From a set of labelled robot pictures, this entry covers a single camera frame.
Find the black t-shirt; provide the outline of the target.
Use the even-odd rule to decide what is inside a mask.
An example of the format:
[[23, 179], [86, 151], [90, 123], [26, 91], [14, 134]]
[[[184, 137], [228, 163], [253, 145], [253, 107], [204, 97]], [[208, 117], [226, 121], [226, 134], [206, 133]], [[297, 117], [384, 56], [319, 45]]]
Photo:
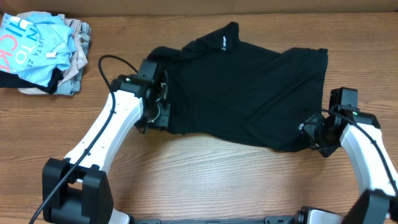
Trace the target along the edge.
[[168, 132], [284, 152], [309, 146], [299, 126], [322, 108], [327, 49], [274, 52], [240, 40], [231, 22], [180, 50], [157, 47], [148, 58], [168, 75]]

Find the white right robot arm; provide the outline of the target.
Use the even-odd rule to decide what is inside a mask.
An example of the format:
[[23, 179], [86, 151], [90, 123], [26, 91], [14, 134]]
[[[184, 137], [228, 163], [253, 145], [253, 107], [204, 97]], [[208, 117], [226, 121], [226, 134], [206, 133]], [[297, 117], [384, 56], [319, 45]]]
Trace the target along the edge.
[[315, 113], [299, 129], [310, 149], [329, 157], [339, 147], [349, 156], [360, 192], [350, 211], [341, 216], [319, 208], [302, 207], [291, 223], [384, 223], [397, 221], [397, 171], [382, 141], [374, 114], [358, 108], [358, 91], [337, 88], [330, 93], [327, 117]]

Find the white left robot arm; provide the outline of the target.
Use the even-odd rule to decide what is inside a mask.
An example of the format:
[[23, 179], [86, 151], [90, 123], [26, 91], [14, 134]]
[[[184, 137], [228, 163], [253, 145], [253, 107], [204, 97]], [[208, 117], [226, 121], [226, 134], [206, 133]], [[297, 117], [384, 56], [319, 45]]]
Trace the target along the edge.
[[114, 207], [109, 170], [128, 132], [169, 126], [169, 76], [148, 59], [132, 75], [107, 82], [106, 104], [84, 138], [63, 159], [50, 158], [42, 171], [43, 203], [34, 217], [48, 223], [134, 223]]

